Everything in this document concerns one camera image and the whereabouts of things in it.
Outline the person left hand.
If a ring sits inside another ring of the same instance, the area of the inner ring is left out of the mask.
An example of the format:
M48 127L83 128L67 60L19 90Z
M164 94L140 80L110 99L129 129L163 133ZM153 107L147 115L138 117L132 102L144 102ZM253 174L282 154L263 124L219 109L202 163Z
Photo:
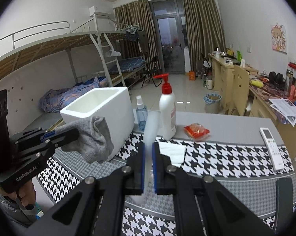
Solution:
M20 187L18 193L6 193L0 187L0 194L12 200L19 199L23 207L27 207L28 205L35 205L36 203L36 191L34 189L34 184L31 180L25 183L22 187Z

